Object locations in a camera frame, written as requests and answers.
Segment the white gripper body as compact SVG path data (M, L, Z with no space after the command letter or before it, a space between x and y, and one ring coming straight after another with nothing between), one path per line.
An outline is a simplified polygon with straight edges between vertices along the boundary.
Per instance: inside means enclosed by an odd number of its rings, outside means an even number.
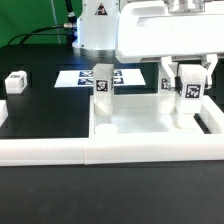
M205 3L202 13L170 14L164 1L127 4L121 11L116 57L122 63L224 57L224 1Z

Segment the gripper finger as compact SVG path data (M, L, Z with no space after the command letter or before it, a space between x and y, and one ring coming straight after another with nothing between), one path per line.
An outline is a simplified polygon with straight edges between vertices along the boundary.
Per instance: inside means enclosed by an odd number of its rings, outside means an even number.
M175 90L175 77L177 76L178 63L173 62L170 56L160 59L160 70L168 82L168 90Z
M218 63L218 56L216 54L206 54L201 58L202 66L207 70L205 88L212 87L212 74Z

